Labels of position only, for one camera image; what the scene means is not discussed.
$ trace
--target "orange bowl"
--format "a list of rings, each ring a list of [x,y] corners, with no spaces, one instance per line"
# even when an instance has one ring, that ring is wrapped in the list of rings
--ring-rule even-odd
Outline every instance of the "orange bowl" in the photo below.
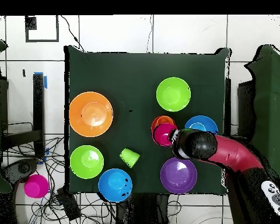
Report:
[[[97,137],[105,133],[112,120],[112,105],[100,93],[81,93],[69,105],[69,123],[81,136]]]
[[[153,130],[160,124],[164,124],[164,123],[168,123],[168,124],[173,124],[176,125],[174,120],[172,118],[170,118],[169,116],[165,116],[165,115],[161,115],[156,117],[153,121],[152,121],[152,125],[151,125],[151,131],[153,132]]]

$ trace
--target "dark green table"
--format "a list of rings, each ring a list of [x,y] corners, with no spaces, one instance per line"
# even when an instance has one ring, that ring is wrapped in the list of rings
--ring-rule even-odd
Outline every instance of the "dark green table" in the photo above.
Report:
[[[173,154],[170,148],[152,140],[151,123],[157,116],[168,115],[183,128],[191,117],[206,115],[223,133],[225,59],[229,49],[206,55],[86,53],[73,47],[68,50],[70,102],[82,92],[95,91],[109,99],[114,111],[111,127],[101,136],[85,138],[70,127],[69,155],[81,145],[97,147],[104,156],[101,174],[111,168],[125,170],[132,178],[133,193],[169,193],[161,184],[160,170]],[[156,101],[158,84],[171,76],[184,79],[191,89],[188,106],[175,113],[165,111]],[[124,148],[141,155],[132,169],[119,157]],[[220,167],[193,162],[198,180],[190,193],[226,193]],[[100,175],[84,180],[70,170],[70,192],[98,192]]]

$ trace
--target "blue bowl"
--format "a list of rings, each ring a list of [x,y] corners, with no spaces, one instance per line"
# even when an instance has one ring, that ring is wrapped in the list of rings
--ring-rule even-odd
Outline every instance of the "blue bowl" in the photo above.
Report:
[[[132,192],[132,180],[121,169],[109,169],[99,179],[99,191],[110,202],[126,200]]]
[[[218,127],[214,120],[207,116],[198,115],[188,120],[185,124],[186,129],[196,129],[200,131],[210,131],[218,134]]]

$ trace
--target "purple bowl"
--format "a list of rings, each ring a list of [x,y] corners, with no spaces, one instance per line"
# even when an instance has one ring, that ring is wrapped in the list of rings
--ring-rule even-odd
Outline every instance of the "purple bowl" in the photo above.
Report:
[[[165,189],[174,194],[187,193],[197,181],[197,171],[189,160],[170,158],[161,169],[161,182]]]

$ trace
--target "black frame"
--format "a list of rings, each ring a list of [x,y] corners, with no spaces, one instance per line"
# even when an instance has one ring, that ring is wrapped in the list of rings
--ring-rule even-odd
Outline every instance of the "black frame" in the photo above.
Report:
[[[15,134],[3,134],[1,150],[6,151],[12,147],[34,142],[35,157],[44,157],[44,78],[43,75],[33,75],[33,130]],[[7,88],[1,88],[2,96],[2,122],[7,124]]]

